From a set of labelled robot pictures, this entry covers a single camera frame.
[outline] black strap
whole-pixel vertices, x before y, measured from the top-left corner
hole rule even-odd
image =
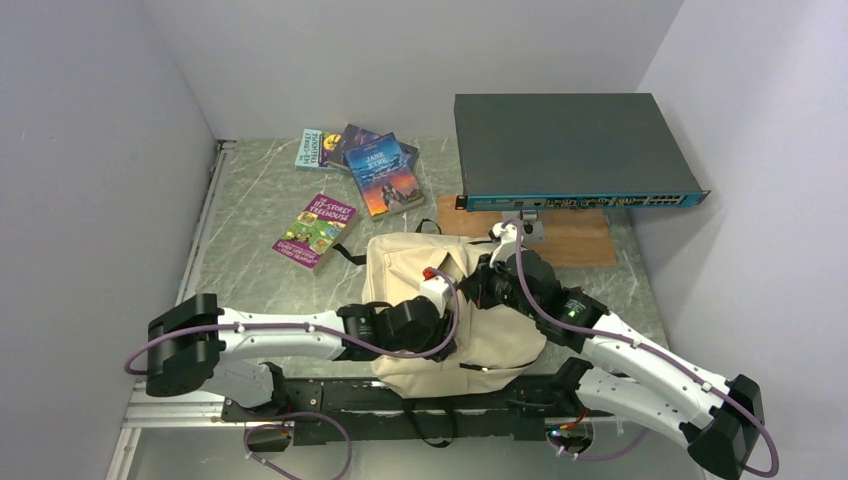
[[[418,421],[415,419],[415,414],[412,410],[415,408],[415,400],[414,399],[405,399],[401,402],[401,407],[403,407],[403,414],[406,416],[406,419],[409,420],[409,423],[412,425],[412,429],[415,430],[415,433],[418,435],[418,438],[424,441],[427,445],[430,445],[433,448],[445,448],[453,442],[453,439],[456,438],[456,412],[453,411],[453,405],[450,400],[447,398],[438,398],[432,399],[440,403],[440,407],[448,416],[448,420],[451,422],[451,439],[450,440],[442,440],[438,443],[432,443],[427,441],[427,438],[424,436],[424,433],[421,431],[421,427],[418,426]]]
[[[333,245],[333,249],[341,253],[350,263],[354,265],[365,265],[365,255],[351,255],[346,248],[340,243]]]
[[[422,219],[420,222],[418,222],[418,226],[417,226],[417,227],[415,227],[415,233],[421,233],[421,230],[424,228],[424,224],[425,224],[426,222],[430,222],[430,223],[432,223],[433,225],[435,225],[435,226],[436,226],[436,229],[438,229],[438,230],[439,230],[439,235],[441,235],[441,234],[442,234],[442,227],[440,227],[438,223],[436,223],[436,222],[434,222],[434,221],[430,220],[429,218],[424,218],[424,219]]]

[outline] beige backpack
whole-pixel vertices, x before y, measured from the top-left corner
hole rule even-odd
[[[469,244],[471,238],[421,233],[390,233],[368,242],[367,280],[362,301],[397,304],[418,295],[427,267],[462,280],[481,254],[495,244]],[[488,393],[502,389],[527,369],[545,346],[533,321],[505,306],[478,310],[459,293],[456,352],[443,362],[380,357],[374,374],[403,398]],[[451,302],[449,308],[455,308]]]

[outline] gray marble table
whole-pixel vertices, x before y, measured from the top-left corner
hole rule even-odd
[[[362,218],[344,241],[354,254],[364,253],[368,240],[375,235],[412,231],[423,218],[436,220],[436,197],[462,193],[455,138],[401,140],[421,150],[416,176],[425,203],[398,216],[377,221]],[[211,223],[197,292],[216,293],[219,304],[253,313],[314,313],[361,301],[364,266],[354,266],[331,252],[331,258],[313,275],[271,250],[274,241],[317,193],[364,207],[351,177],[295,170],[299,144],[300,139],[238,141]],[[605,214],[618,266],[562,268],[557,276],[563,285],[582,286],[645,336],[667,346],[627,213]],[[554,373],[573,354],[549,343],[527,373]],[[281,365],[289,378],[373,376],[366,362],[288,357],[270,360]]]

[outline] wooden board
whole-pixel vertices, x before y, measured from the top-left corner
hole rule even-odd
[[[445,235],[485,237],[501,212],[456,210],[455,195],[438,198],[439,225]],[[554,267],[614,267],[615,248],[600,210],[542,210],[547,242],[527,245]]]

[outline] book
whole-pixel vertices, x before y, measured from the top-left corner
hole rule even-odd
[[[336,144],[341,139],[338,133],[321,130],[304,129],[300,148],[294,160],[294,168],[298,170],[314,170],[319,172],[335,172],[336,169],[327,166],[327,160],[332,155]]]
[[[356,208],[318,194],[272,247],[301,267],[315,272],[333,244],[356,225]]]
[[[348,124],[344,131],[342,131],[341,137],[339,138],[338,143],[336,143],[335,150],[333,150],[333,153],[327,160],[327,166],[349,174],[350,167],[347,164],[344,152],[351,148],[356,148],[360,145],[373,142],[379,137],[380,135],[374,132],[357,127],[356,125]],[[409,165],[409,169],[414,171],[415,161],[418,160],[418,149],[403,142],[399,143],[401,149],[406,155],[406,162]]]
[[[393,133],[344,153],[372,217],[399,213],[424,201],[406,154]]]

